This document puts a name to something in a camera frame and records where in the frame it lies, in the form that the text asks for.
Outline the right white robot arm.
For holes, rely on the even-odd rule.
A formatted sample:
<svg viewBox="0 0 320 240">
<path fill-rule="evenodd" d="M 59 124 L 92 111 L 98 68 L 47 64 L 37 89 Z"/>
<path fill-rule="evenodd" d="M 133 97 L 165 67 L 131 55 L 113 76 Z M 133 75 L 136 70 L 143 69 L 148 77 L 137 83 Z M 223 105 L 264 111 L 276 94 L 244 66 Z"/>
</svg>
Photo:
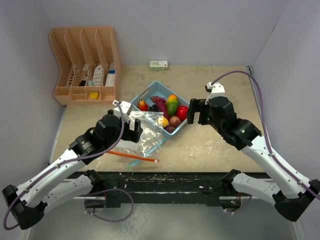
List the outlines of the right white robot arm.
<svg viewBox="0 0 320 240">
<path fill-rule="evenodd" d="M 238 118 L 227 97 L 214 97 L 208 104 L 204 99 L 192 98 L 186 114 L 188 124 L 193 124 L 195 113 L 199 113 L 200 125 L 213 127 L 226 143 L 254 160 L 273 180 L 266 182 L 233 169 L 221 180 L 226 195 L 239 192 L 257 197 L 291 222 L 296 222 L 319 195 L 319 180 L 303 176 L 268 149 L 262 132 L 249 120 Z"/>
</svg>

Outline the red apple toy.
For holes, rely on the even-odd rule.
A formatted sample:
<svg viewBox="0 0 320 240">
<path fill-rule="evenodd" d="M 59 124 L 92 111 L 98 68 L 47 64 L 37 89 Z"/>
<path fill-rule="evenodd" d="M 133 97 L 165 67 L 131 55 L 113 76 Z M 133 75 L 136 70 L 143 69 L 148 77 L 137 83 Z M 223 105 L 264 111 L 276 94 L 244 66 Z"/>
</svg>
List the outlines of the red apple toy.
<svg viewBox="0 0 320 240">
<path fill-rule="evenodd" d="M 180 119 L 181 122 L 183 122 L 187 118 L 187 112 L 189 108 L 185 105 L 180 105 L 177 110 L 175 115 Z"/>
</svg>

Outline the clear zip top bag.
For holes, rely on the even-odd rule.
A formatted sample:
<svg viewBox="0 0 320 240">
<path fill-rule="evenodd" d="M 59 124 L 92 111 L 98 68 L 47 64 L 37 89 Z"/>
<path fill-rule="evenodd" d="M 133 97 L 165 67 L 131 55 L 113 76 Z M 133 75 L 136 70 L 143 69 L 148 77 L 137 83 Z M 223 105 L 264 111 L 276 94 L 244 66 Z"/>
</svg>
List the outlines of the clear zip top bag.
<svg viewBox="0 0 320 240">
<path fill-rule="evenodd" d="M 158 158 L 144 158 L 137 156 L 138 151 L 141 151 L 143 147 L 157 143 L 163 139 L 163 128 L 157 125 L 157 119 L 163 116 L 161 112 L 149 112 L 149 111 L 131 111 L 129 115 L 130 129 L 132 130 L 135 125 L 135 119 L 141 121 L 141 128 L 143 132 L 137 143 L 131 141 L 121 140 L 115 148 L 108 152 L 110 155 L 118 157 L 124 157 L 125 160 L 131 160 L 131 163 L 135 159 L 144 160 L 143 163 L 158 164 L 160 162 Z"/>
</svg>

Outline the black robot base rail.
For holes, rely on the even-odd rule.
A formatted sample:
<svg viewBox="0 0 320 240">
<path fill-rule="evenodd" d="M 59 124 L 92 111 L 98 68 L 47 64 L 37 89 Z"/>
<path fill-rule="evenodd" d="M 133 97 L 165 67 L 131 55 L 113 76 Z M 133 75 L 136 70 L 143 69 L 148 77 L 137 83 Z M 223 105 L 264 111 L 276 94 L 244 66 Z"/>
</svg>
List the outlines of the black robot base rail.
<svg viewBox="0 0 320 240">
<path fill-rule="evenodd" d="M 244 200 L 247 193 L 224 189 L 224 172 L 117 172 L 100 171 L 103 184 L 96 189 L 122 189 L 86 197 L 88 208 L 119 208 L 122 204 L 200 204 L 208 207 Z"/>
</svg>

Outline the mango toy fruit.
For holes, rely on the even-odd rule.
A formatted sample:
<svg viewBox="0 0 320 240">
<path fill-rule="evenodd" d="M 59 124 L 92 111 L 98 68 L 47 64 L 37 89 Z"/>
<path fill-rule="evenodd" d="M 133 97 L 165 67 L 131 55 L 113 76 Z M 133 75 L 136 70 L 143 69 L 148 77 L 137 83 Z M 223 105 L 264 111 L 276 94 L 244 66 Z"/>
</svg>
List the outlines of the mango toy fruit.
<svg viewBox="0 0 320 240">
<path fill-rule="evenodd" d="M 174 116 L 179 107 L 178 98 L 175 94 L 170 95 L 166 101 L 167 112 L 170 116 Z"/>
</svg>

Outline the yellow lemon toy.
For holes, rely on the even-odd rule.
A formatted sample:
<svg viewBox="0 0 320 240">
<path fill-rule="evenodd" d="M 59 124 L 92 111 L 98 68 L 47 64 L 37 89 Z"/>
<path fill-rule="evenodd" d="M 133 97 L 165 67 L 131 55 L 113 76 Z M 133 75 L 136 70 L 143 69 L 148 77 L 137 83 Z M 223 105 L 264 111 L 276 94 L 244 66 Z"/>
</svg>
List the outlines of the yellow lemon toy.
<svg viewBox="0 0 320 240">
<path fill-rule="evenodd" d="M 156 120 L 157 125 L 159 125 L 162 128 L 165 128 L 169 125 L 169 121 L 164 116 L 160 116 Z"/>
</svg>

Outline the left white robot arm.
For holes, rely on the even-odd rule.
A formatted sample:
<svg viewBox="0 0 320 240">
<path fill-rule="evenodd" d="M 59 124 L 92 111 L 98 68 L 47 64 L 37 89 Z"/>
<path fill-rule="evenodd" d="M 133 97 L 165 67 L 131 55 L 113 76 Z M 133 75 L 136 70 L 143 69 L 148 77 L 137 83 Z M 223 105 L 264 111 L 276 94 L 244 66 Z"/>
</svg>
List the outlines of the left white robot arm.
<svg viewBox="0 0 320 240">
<path fill-rule="evenodd" d="M 63 181 L 93 160 L 111 151 L 121 140 L 138 143 L 143 129 L 135 119 L 130 128 L 129 116 L 121 108 L 109 110 L 94 127 L 78 136 L 63 154 L 35 177 L 18 186 L 2 190 L 7 210 L 3 228 L 26 230 L 48 212 L 78 196 L 98 196 L 109 189 L 95 170 L 88 170 L 69 183 Z"/>
</svg>

